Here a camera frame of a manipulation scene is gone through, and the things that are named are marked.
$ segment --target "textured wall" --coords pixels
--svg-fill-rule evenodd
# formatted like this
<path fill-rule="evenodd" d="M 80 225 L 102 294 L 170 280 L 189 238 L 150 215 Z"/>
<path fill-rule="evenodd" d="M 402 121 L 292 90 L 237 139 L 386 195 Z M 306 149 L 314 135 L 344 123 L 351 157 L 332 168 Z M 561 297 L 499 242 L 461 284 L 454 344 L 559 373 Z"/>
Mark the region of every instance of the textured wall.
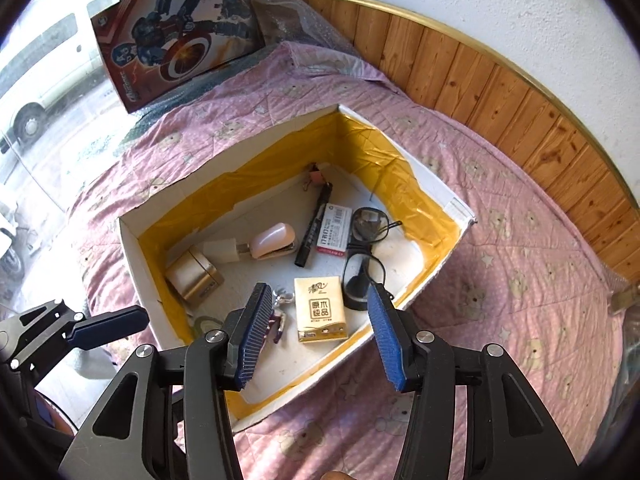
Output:
<path fill-rule="evenodd" d="M 446 23 L 549 88 L 640 200 L 640 58 L 603 0 L 381 0 Z"/>

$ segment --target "black eyeglasses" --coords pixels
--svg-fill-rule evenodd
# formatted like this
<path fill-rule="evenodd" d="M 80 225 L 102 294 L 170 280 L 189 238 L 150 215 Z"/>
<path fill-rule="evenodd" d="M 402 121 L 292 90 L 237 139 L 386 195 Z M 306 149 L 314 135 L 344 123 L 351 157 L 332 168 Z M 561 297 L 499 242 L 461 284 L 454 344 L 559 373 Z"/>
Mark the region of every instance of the black eyeglasses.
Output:
<path fill-rule="evenodd" d="M 367 291 L 371 283 L 385 284 L 386 271 L 371 249 L 386 238 L 389 229 L 402 225 L 390 222 L 384 211 L 373 207 L 356 209 L 351 216 L 347 261 L 342 271 L 342 299 L 351 310 L 367 309 Z"/>

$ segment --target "toy robot picture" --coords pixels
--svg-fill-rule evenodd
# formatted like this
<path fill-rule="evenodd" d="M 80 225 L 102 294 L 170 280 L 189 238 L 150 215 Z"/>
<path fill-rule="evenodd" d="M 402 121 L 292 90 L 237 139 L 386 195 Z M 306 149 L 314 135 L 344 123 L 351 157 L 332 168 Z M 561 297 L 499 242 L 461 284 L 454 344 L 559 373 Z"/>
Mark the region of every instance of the toy robot picture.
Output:
<path fill-rule="evenodd" d="M 264 44 L 250 0 L 122 0 L 92 22 L 129 112 Z"/>

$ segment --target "pink quilt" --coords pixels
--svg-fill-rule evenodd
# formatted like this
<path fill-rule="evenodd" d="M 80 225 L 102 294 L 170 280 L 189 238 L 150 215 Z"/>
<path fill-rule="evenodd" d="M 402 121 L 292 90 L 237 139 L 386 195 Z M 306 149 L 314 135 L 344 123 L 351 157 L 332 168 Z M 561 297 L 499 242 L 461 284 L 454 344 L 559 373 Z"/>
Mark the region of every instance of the pink quilt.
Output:
<path fill-rule="evenodd" d="M 159 120 L 94 181 L 69 224 L 94 314 L 136 301 L 115 221 L 152 193 L 238 140 L 272 124 L 342 103 L 431 168 L 478 217 L 415 302 L 418 322 L 452 345 L 503 345 L 560 427 L 575 457 L 589 449 L 622 354 L 622 318 L 597 257 L 555 203 L 468 128 L 414 104 L 362 60 L 281 44 L 252 69 Z M 112 347 L 124 360 L 149 331 Z M 451 476 L 462 475 L 466 414 L 460 397 Z M 236 435 L 247 480 L 360 480 L 393 476 L 411 395 L 386 381 L 374 343 L 261 423 Z"/>

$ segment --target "wood paneling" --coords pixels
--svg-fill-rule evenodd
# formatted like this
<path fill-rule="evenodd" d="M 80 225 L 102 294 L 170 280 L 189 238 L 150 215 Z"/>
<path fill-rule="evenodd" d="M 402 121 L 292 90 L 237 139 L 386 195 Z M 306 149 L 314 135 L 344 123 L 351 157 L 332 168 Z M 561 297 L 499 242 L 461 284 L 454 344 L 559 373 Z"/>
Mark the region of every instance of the wood paneling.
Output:
<path fill-rule="evenodd" d="M 640 216 L 576 124 L 517 73 L 432 28 L 344 0 L 308 0 L 416 102 L 466 124 L 524 169 L 609 267 L 640 279 Z"/>
<path fill-rule="evenodd" d="M 402 90 L 406 88 L 424 27 L 399 16 L 392 16 L 380 59 L 380 70 Z"/>

